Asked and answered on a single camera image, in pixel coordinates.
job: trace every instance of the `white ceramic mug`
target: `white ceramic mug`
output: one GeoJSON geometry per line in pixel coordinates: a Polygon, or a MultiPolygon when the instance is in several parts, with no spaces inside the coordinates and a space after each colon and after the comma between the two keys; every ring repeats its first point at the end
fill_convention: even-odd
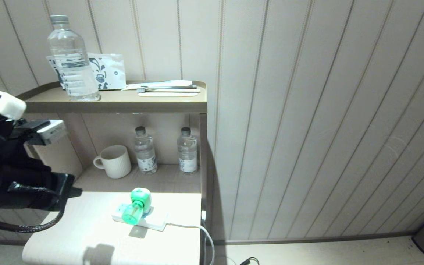
{"type": "Polygon", "coordinates": [[[101,155],[94,158],[93,164],[106,170],[107,175],[113,179],[122,178],[132,170],[127,148],[123,145],[113,145],[102,150],[101,155]]]}

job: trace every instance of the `plastic water bottle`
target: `plastic water bottle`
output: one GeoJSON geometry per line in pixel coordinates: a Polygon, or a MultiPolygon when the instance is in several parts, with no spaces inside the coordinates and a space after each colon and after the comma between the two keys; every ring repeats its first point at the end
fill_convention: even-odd
{"type": "Polygon", "coordinates": [[[50,21],[54,27],[48,38],[50,50],[70,100],[101,99],[83,38],[70,29],[67,16],[51,15],[50,21]]]}
{"type": "Polygon", "coordinates": [[[135,155],[138,168],[143,174],[150,175],[156,172],[156,156],[154,153],[153,138],[146,133],[145,127],[135,128],[135,155]]]}
{"type": "Polygon", "coordinates": [[[197,138],[190,133],[189,127],[181,129],[178,138],[179,169],[185,174],[197,171],[197,138]]]}

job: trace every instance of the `white power strip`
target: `white power strip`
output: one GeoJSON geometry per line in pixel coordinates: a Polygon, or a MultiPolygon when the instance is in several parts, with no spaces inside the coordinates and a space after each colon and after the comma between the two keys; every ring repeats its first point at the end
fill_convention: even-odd
{"type": "MultiPolygon", "coordinates": [[[[125,208],[129,204],[122,203],[120,204],[116,210],[111,214],[112,219],[117,222],[125,223],[122,220],[122,213],[125,211],[125,208]]],[[[163,231],[166,227],[166,223],[168,221],[168,212],[161,211],[159,209],[155,209],[155,207],[150,207],[150,211],[148,213],[143,213],[143,217],[138,222],[139,226],[143,226],[146,228],[163,231]]]]}

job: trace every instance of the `beige wall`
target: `beige wall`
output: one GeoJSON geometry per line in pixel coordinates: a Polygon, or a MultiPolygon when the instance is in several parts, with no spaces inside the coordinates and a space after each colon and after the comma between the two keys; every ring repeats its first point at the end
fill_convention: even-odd
{"type": "Polygon", "coordinates": [[[128,79],[207,83],[215,238],[424,221],[424,0],[0,0],[0,89],[56,80],[49,14],[68,15],[89,52],[123,54],[128,79]]]}

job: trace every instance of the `mug handle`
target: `mug handle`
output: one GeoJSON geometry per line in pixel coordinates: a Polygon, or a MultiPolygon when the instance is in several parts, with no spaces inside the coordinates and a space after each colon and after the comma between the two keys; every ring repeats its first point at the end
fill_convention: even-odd
{"type": "Polygon", "coordinates": [[[94,158],[94,160],[93,160],[94,166],[99,168],[99,169],[106,169],[104,167],[104,165],[102,165],[102,162],[100,162],[100,161],[101,161],[101,156],[96,156],[96,158],[94,158]]]}

